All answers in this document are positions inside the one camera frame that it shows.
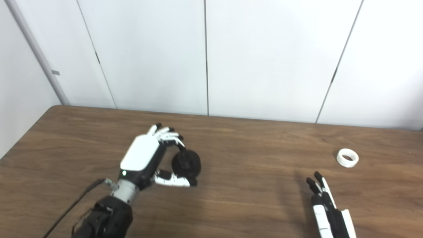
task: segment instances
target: robotic arm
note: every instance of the robotic arm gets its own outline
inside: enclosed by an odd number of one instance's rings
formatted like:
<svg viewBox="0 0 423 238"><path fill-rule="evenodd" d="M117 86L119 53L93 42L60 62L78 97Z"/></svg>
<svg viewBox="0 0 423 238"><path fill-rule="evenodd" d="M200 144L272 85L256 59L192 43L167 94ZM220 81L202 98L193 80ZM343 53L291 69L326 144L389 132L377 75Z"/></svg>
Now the robotic arm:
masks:
<svg viewBox="0 0 423 238"><path fill-rule="evenodd" d="M173 128L153 125L137 136L121 161L118 183L106 180L112 188L99 200L72 238L124 238L132 223L131 204L136 195L157 183L165 186L196 186L201 170L200 157L187 150L183 137ZM157 170L166 149L176 145L180 152L172 160L173 172Z"/></svg>

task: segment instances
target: black object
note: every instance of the black object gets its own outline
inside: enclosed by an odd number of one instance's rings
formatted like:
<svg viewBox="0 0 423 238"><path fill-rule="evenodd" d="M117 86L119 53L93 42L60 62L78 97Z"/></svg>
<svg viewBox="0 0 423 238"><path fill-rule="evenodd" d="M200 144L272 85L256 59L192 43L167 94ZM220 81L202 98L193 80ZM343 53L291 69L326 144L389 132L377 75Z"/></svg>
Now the black object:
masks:
<svg viewBox="0 0 423 238"><path fill-rule="evenodd" d="M107 196L94 205L72 238L124 238L132 220L130 205Z"/></svg>
<svg viewBox="0 0 423 238"><path fill-rule="evenodd" d="M57 226L57 224L59 224L59 222L63 219L63 217L66 216L66 214L68 214L68 212L70 210L72 210L72 208L74 208L74 206L76 204L79 203L79 201L91 190L93 190L95 187L97 187L98 185L102 184L104 182L105 178L103 179L99 179L94 181L92 184L90 184L85 190L84 192L69 206L68 209L66 209L66 211L64 211L62 213L61 216L59 216L59 218L53 223L53 225L50 227L50 229L46 232L46 234L44 234L43 238L46 238L47 236L50 235L50 233L53 231L53 229Z"/></svg>
<svg viewBox="0 0 423 238"><path fill-rule="evenodd" d="M195 178L200 174L200 156L192 150L183 150L172 160L173 172L178 177Z"/></svg>

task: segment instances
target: robotic hand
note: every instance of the robotic hand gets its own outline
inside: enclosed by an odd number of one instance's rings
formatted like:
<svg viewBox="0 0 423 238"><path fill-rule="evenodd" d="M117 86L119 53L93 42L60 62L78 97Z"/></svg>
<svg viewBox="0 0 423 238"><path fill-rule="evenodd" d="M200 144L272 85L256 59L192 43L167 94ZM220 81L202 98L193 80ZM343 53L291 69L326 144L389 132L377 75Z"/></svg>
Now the robotic hand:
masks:
<svg viewBox="0 0 423 238"><path fill-rule="evenodd" d="M166 186L196 186L200 173L200 157L187 150L183 137L173 128L153 125L144 135L137 136L121 161L118 183L106 183L112 193L99 200L72 238L124 238L132 223L131 204L141 190L152 183ZM168 146L176 145L180 152L172 160L173 172L157 170Z"/></svg>
<svg viewBox="0 0 423 238"><path fill-rule="evenodd" d="M338 210L325 178L317 171L314 173L314 177L319 183L311 178L307 178L306 181L314 192L311 197L311 204L313 205L320 237L357 238L348 209Z"/></svg>

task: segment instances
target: white wall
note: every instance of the white wall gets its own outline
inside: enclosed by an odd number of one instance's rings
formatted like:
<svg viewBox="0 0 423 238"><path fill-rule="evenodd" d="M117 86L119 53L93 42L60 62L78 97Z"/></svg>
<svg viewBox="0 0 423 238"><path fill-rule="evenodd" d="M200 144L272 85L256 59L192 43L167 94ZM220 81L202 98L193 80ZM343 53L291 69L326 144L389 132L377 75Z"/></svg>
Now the white wall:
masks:
<svg viewBox="0 0 423 238"><path fill-rule="evenodd" d="M422 12L422 1L364 1L318 123L422 129Z"/></svg>
<svg viewBox="0 0 423 238"><path fill-rule="evenodd" d="M120 109L207 114L200 0L80 0Z"/></svg>
<svg viewBox="0 0 423 238"><path fill-rule="evenodd" d="M7 0L70 105L115 108L76 0Z"/></svg>
<svg viewBox="0 0 423 238"><path fill-rule="evenodd" d="M0 1L0 158L59 104L15 19Z"/></svg>
<svg viewBox="0 0 423 238"><path fill-rule="evenodd" d="M360 2L206 1L210 115L315 122Z"/></svg>

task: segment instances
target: panel seam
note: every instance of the panel seam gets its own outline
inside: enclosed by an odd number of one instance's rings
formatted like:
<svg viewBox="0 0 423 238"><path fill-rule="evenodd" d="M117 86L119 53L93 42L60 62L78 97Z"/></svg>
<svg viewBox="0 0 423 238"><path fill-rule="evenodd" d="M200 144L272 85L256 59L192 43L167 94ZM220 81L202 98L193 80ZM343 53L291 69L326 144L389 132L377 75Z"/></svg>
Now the panel seam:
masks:
<svg viewBox="0 0 423 238"><path fill-rule="evenodd" d="M342 57L343 57L343 55L345 53L345 49L346 49L346 47L348 45L349 38L351 37L352 31L353 31L354 26L355 26L355 23L356 23L356 21L358 19L358 15L360 14L360 10L361 10L361 7L363 6L363 3L364 3L364 0L361 0L360 6L358 7L357 14L355 15L355 18L354 18L354 21L352 23L351 29L350 29L350 31L348 33L348 37L346 38L345 45L344 45L344 47L342 49L342 52L341 52L341 55L339 57L338 63L336 64L336 68L335 68L335 71L333 73L332 79L330 81L329 87L327 88L326 95L324 96L323 103L321 104L319 113L317 114L317 118L316 118L316 122L315 122L316 124L319 121L320 114L321 114L321 112L323 110L323 107L324 107L324 104L326 102L327 96L329 95L329 91L330 91L330 88L332 87L332 83L333 83L333 81L335 79L336 73L338 72L339 64L341 63Z"/></svg>
<svg viewBox="0 0 423 238"><path fill-rule="evenodd" d="M206 15L206 0L204 0L204 38L206 48L206 96L207 96L207 115L209 116L209 64L207 61L207 15Z"/></svg>
<svg viewBox="0 0 423 238"><path fill-rule="evenodd" d="M85 28L87 29L87 32L88 32L88 37L90 38L91 45L93 46L93 49L94 49L94 53L96 54L97 61L99 62L100 68L101 68L101 70L102 70L103 77L104 77L104 80L105 80L106 85L107 85L107 89L109 89L110 97L112 97L113 105L115 106L115 109L117 109L117 107L116 107L116 103L115 103L115 99L113 98L112 90L110 90L109 82L107 81L106 75L105 75L104 70L103 70L103 66L102 66L102 64L100 63L100 59L99 59L99 56L98 56L98 54L97 54L96 47L94 46L93 39L92 39L92 37L91 37L90 31L88 30L87 22L85 21L84 14L82 14L82 9L81 9L81 6L80 6L80 4L79 4L79 1L78 1L78 0L76 0L76 2L77 2L77 5L78 5L78 8L79 8L79 10L80 10L80 13L81 13L81 16L82 16L82 20L84 21Z"/></svg>

